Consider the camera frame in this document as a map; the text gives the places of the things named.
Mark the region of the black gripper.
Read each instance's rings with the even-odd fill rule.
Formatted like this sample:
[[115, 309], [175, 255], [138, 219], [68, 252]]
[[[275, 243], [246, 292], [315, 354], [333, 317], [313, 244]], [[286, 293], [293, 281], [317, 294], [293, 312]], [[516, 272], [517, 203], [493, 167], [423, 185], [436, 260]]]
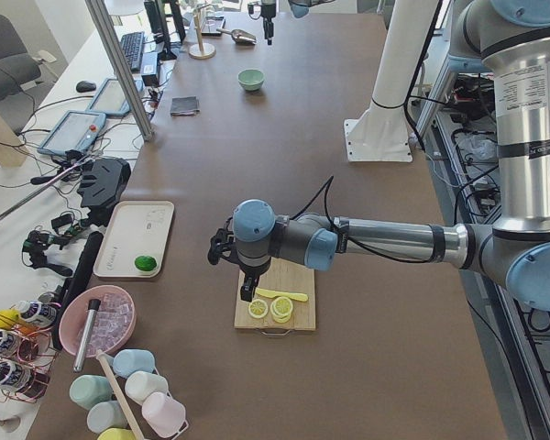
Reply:
[[[221, 259], [232, 264], [239, 264], [237, 246], [234, 232], [229, 229], [232, 219], [227, 218], [222, 227], [210, 238], [210, 247], [207, 259], [211, 265], [217, 265]], [[259, 275], [244, 275], [239, 288], [240, 299], [244, 302], [252, 302], [259, 284]]]

